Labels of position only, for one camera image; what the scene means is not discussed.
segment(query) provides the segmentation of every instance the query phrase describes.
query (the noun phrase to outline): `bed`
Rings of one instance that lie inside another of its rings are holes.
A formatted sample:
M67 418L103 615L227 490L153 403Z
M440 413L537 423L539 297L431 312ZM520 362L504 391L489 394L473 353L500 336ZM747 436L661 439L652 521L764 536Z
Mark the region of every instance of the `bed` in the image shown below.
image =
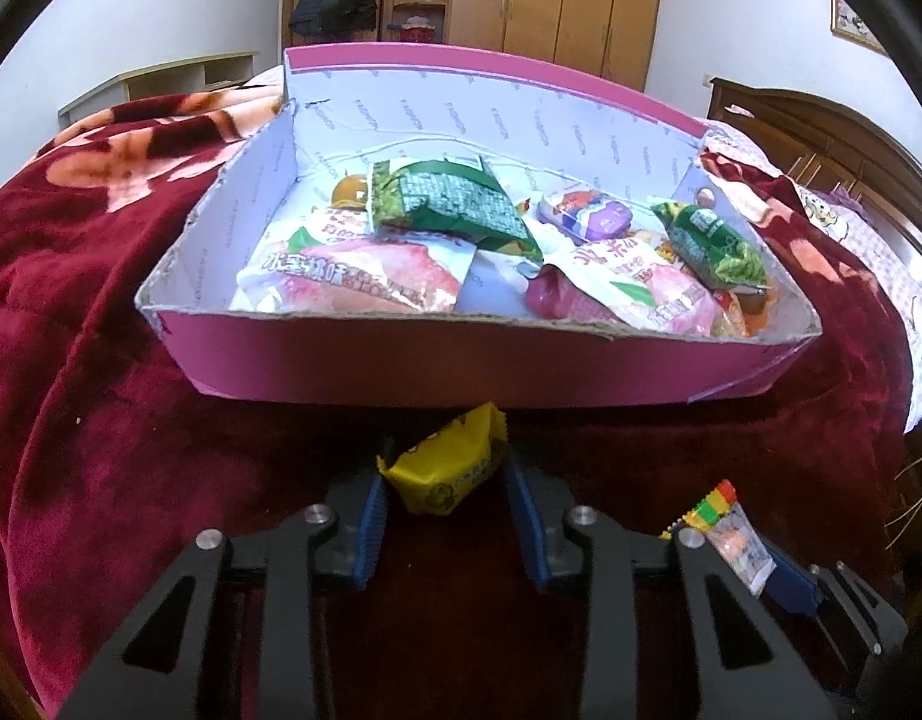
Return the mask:
M0 650L49 716L200 530L273 527L321 499L351 453L349 434L406 448L454 415L205 397L133 309L218 170L280 109L281 91L101 112L0 191ZM770 245L804 251L813 236L805 262L851 271L832 280L786 262L825 328L798 365L758 397L524 410L509 413L509 430L578 500L628 528L660 533L727 477L796 559L845 560L883 589L894 566L882 525L911 392L905 332L864 264L813 235L791 182L748 181L738 186L774 203L760 230ZM645 600L642 661L659 675L645 710L670 716L666 646L683 617L670 599ZM570 699L583 610L525 578L498 479L450 517L419 520L393 502L369 591L329 600L325 617L335 685L347 688L339 717L382 720L409 697L416 717L553 720ZM498 680L500 662L530 667Z
M753 89L725 79L714 79L712 86L708 119L716 129L723 122L739 130L770 165L814 193L824 196L842 187L863 206L865 221L922 290L922 166L901 143L858 112L816 95ZM728 131L725 151L743 148L741 140ZM751 161L757 161L757 154ZM810 215L810 199L806 208ZM832 222L824 218L818 226ZM911 322L906 306L899 308ZM922 457L922 420L908 432L906 448L911 461ZM903 500L914 503L922 494L922 463L899 481ZM922 552L922 512L899 552Z

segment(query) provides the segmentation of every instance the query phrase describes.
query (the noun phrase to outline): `candy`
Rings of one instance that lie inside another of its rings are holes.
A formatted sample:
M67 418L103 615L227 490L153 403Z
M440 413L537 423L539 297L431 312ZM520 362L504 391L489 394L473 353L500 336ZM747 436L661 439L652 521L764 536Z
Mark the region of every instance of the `candy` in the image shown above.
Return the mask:
M714 211L678 202L652 210L664 223L671 248L708 289L767 288L761 255Z
M744 320L744 313L741 311L741 305L738 304L738 297L734 293L729 293L728 290L714 290L712 297L714 302L722 309L722 316L714 322L714 335L727 338L750 337L751 330Z
M621 324L621 319L612 314L610 309L581 292L568 276L551 265L541 268L537 277L528 282L525 304L544 319Z
M498 469L507 440L503 413L485 403L400 455L392 466L378 457L378 472L411 514L446 515Z
M664 531L661 538L671 539L674 533L685 527L704 533L738 579L753 595L761 595L776 565L744 509L741 509L738 493L731 482L723 480L688 514Z
M588 298L640 330L710 336L714 319L719 314L714 298L693 276L661 259L650 245L638 238L612 239L581 245L575 250L558 250L544 261L546 267L559 269ZM570 295L560 285L558 290L556 300L538 300L537 305L544 302L556 305L563 313ZM536 297L529 286L529 301ZM592 316L578 316L571 309L569 319L603 322L588 303L575 298L570 303L584 308L584 313ZM529 304L539 311L536 305ZM541 315L549 319L561 318L550 312Z
M443 232L484 250L541 258L517 208L481 159L376 162L369 176L368 213L373 230Z
M369 236L363 218L352 211L315 212L287 241L264 242L237 274L253 309L319 314L453 310L474 259L474 244L426 232Z
M631 226L631 209L597 190L551 194L538 205L538 218L564 230L575 241L621 237Z
M346 175L331 193L331 208L349 208L363 211L368 204L368 177Z

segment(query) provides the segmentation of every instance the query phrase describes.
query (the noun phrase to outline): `yellow snack package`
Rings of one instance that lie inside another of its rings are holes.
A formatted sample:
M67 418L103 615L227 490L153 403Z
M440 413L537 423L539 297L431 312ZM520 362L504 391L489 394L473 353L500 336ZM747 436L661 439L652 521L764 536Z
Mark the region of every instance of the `yellow snack package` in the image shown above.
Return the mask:
M411 514L450 514L468 493L495 472L507 442L503 413L493 403L478 406L428 436L388 466L378 457L378 472L405 501Z

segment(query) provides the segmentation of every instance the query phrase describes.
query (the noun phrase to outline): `red blanket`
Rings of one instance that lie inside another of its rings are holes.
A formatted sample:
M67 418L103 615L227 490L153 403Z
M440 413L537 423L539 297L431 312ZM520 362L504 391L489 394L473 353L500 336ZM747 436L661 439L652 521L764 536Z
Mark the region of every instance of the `red blanket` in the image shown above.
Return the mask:
M272 90L129 103L0 191L0 644L49 714L198 531L250 533L318 500L352 425L416 440L450 416L197 394L133 309L218 166L277 105ZM880 581L911 392L901 319L786 179L709 167L770 199L760 233L823 338L761 397L511 413L512 436L630 528L661 531L728 477L796 556ZM523 576L498 480L444 519L395 501L368 591L328 604L339 717L557 717L579 614Z

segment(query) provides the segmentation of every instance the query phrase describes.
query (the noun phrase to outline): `cardboard box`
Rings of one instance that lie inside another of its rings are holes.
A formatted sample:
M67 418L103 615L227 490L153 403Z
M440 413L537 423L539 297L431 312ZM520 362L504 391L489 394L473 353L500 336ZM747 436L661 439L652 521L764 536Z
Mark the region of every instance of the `cardboard box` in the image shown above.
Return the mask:
M716 192L719 213L780 273L774 329L716 341L601 325L458 314L229 310L235 276L286 202L330 195L392 156L485 154L544 190L571 176L617 196L691 199L713 186L705 127L603 79L446 46L285 52L290 103L225 165L136 297L197 389L247 400L368 406L614 406L765 391L821 332L815 310Z

